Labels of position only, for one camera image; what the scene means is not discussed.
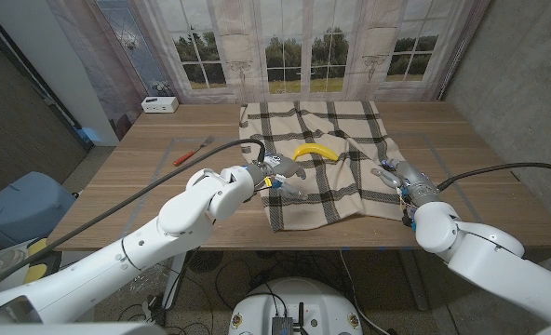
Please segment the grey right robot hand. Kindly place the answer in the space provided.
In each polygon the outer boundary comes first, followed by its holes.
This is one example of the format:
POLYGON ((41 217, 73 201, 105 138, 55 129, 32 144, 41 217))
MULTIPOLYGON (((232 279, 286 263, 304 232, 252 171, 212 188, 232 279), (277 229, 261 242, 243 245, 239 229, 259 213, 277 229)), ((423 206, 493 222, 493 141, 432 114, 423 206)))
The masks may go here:
POLYGON ((420 207, 431 202, 440 202, 437 187, 418 168, 404 160, 383 160, 379 167, 370 171, 387 187, 404 190, 410 202, 420 207))

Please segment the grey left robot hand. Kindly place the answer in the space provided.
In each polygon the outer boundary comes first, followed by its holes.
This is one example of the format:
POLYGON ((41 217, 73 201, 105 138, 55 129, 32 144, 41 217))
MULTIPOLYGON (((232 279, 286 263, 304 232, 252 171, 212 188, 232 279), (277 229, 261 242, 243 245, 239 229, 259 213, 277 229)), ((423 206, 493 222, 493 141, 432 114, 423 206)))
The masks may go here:
POLYGON ((304 180, 304 169, 294 160, 282 154, 267 154, 262 162, 253 161, 245 166, 256 186, 264 184, 268 190, 275 190, 289 199, 307 200, 308 195, 287 182, 297 176, 304 180))

